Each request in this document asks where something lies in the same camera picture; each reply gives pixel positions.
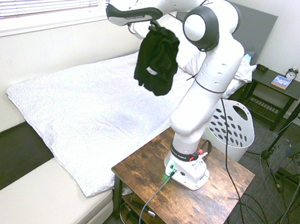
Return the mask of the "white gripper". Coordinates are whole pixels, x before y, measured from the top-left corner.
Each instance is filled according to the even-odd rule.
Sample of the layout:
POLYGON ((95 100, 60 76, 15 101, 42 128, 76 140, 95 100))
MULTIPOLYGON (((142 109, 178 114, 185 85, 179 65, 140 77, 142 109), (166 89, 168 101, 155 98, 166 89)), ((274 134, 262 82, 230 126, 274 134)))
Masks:
POLYGON ((129 32, 138 39, 144 39, 149 32, 151 22, 134 22, 128 25, 129 32))

